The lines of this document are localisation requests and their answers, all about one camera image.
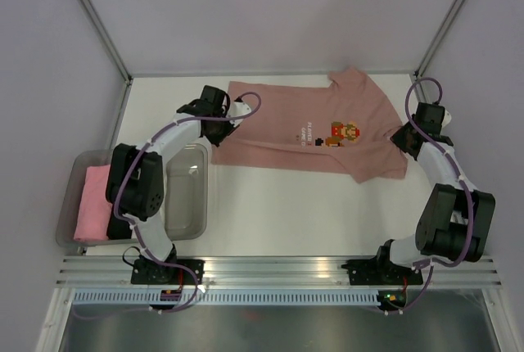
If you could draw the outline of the dusty pink t-shirt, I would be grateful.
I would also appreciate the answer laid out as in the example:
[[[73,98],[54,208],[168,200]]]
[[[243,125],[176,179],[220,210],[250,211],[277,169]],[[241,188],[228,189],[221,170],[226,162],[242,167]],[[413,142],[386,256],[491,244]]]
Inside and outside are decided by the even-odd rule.
[[[215,165],[349,174],[357,183],[402,179],[408,161],[391,141],[402,125],[387,95],[364,72],[332,72],[326,88],[232,81],[231,97],[259,110],[212,152]]]

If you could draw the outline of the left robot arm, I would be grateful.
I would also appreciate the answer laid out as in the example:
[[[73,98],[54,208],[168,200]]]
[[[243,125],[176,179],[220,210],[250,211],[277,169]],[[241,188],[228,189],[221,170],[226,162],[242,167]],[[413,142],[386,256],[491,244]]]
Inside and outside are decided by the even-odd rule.
[[[178,276],[176,248],[165,231],[161,207],[165,201],[167,164],[199,138],[219,145],[257,109],[242,96],[206,85],[201,95],[180,106],[165,126],[142,144],[121,143],[112,152],[106,199],[113,215],[126,222],[138,241],[150,273],[159,282]]]

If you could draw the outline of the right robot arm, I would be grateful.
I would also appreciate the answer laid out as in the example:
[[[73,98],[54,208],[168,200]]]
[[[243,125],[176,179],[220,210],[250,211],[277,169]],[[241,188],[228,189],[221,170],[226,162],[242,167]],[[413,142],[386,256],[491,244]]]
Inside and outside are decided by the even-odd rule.
[[[414,234],[379,247],[373,271],[383,282],[432,264],[476,263],[484,255],[495,197],[480,191],[459,166],[453,142],[441,134],[447,117],[438,103],[420,102],[391,138],[422,167],[432,190]]]

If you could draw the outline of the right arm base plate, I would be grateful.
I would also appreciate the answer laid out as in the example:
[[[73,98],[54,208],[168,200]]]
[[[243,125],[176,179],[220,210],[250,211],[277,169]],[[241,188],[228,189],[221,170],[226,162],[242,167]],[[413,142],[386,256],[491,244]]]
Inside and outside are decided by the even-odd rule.
[[[377,258],[349,259],[342,266],[351,286],[421,286],[423,278],[411,268],[380,262]]]

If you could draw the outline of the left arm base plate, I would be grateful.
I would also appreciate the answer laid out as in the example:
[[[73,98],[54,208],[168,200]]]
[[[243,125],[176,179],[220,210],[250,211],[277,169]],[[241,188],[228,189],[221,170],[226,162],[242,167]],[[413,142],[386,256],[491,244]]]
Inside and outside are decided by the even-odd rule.
[[[178,259],[177,264],[192,270],[198,282],[204,275],[205,261],[201,259]],[[142,256],[133,263],[130,279],[132,285],[195,285],[192,275],[180,267],[172,268],[158,265]]]

